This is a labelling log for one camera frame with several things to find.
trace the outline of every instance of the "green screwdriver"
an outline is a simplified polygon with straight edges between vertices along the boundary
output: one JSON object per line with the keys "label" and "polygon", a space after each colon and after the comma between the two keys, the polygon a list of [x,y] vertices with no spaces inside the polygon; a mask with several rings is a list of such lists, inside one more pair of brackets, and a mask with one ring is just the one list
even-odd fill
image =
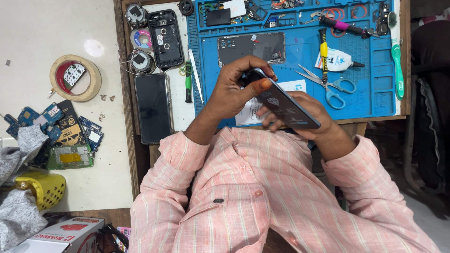
{"label": "green screwdriver", "polygon": [[192,103],[191,99],[191,89],[192,89],[192,65],[190,61],[186,61],[186,64],[184,65],[184,70],[186,71],[186,103]]}

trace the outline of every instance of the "screwdriver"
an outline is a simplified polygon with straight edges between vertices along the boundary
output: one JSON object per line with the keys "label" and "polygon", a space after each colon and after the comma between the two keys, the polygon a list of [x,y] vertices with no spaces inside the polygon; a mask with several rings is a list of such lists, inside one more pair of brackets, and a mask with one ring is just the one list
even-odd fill
{"label": "screwdriver", "polygon": [[319,29],[320,34],[320,56],[322,57],[322,62],[324,66],[322,68],[322,84],[324,86],[327,85],[328,82],[328,67],[327,67],[327,59],[328,59],[328,45],[327,45],[327,29],[322,28]]}
{"label": "screwdriver", "polygon": [[191,99],[191,89],[192,89],[192,65],[190,61],[186,61],[186,64],[184,65],[184,70],[186,71],[186,103],[192,103]]}
{"label": "screwdriver", "polygon": [[349,32],[355,33],[357,35],[361,35],[361,37],[363,39],[367,39],[370,36],[379,37],[378,35],[375,34],[375,31],[372,28],[371,29],[362,29],[359,27],[354,27],[347,23],[327,18],[326,16],[320,17],[319,24],[321,24],[321,25],[325,24],[325,25],[334,27],[339,30],[349,31]]}

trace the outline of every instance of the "scissors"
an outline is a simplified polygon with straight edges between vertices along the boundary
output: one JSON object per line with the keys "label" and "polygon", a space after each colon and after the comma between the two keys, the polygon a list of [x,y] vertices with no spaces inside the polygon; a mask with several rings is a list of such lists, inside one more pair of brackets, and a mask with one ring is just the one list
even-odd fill
{"label": "scissors", "polygon": [[[313,72],[311,72],[311,71],[307,70],[306,68],[304,68],[302,65],[299,64],[299,66],[300,66],[300,67],[301,67],[308,75],[303,74],[303,73],[300,73],[300,72],[295,71],[295,70],[294,70],[294,71],[297,72],[297,73],[299,73],[300,75],[302,75],[302,76],[308,78],[309,80],[311,80],[311,81],[313,81],[313,82],[316,82],[316,83],[320,84],[323,88],[325,88],[325,100],[327,101],[327,103],[329,104],[329,106],[330,106],[331,108],[333,108],[333,109],[340,110],[340,109],[344,108],[344,107],[345,107],[345,100],[343,100],[338,94],[332,92],[332,91],[328,88],[328,86],[334,87],[334,88],[338,89],[339,91],[345,92],[345,93],[347,93],[347,94],[353,94],[353,93],[356,91],[356,84],[355,84],[352,80],[350,80],[350,79],[347,79],[347,78],[340,78],[340,79],[335,80],[333,83],[327,82],[327,83],[323,84],[321,78],[319,78],[318,76],[316,76]],[[343,81],[349,82],[349,83],[351,84],[351,86],[353,87],[353,90],[347,90],[347,89],[345,89],[345,88],[342,88],[341,82],[343,82]],[[334,98],[336,98],[337,100],[339,100],[339,101],[342,103],[342,105],[341,105],[340,107],[337,107],[337,106],[331,104],[331,98],[332,98],[332,97],[334,97]]]}

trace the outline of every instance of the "smartphone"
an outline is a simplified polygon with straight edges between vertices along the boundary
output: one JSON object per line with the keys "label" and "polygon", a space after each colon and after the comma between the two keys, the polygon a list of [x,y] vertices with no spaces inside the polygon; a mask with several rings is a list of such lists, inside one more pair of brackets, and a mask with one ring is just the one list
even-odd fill
{"label": "smartphone", "polygon": [[165,73],[135,77],[142,144],[159,143],[173,134],[169,79]]}
{"label": "smartphone", "polygon": [[171,9],[152,12],[148,16],[156,66],[169,68],[184,62],[176,14]]}
{"label": "smartphone", "polygon": [[268,78],[272,87],[256,96],[258,101],[269,108],[279,119],[292,129],[317,129],[320,123],[299,105],[274,80],[266,76],[260,68],[253,68],[244,72],[240,84],[246,87],[253,81]]}

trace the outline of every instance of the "glue tube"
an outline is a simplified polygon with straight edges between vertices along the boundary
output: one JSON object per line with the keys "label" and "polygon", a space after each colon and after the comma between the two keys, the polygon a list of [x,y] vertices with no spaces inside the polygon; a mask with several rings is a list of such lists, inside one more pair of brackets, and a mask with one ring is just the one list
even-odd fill
{"label": "glue tube", "polygon": [[[358,68],[364,68],[365,66],[362,63],[352,61],[351,56],[349,54],[331,48],[328,48],[327,59],[328,59],[327,62],[328,71],[333,72],[344,71],[348,69],[350,66]],[[319,56],[317,57],[314,67],[322,69],[322,65],[323,65],[322,57],[320,56],[319,52]]]}

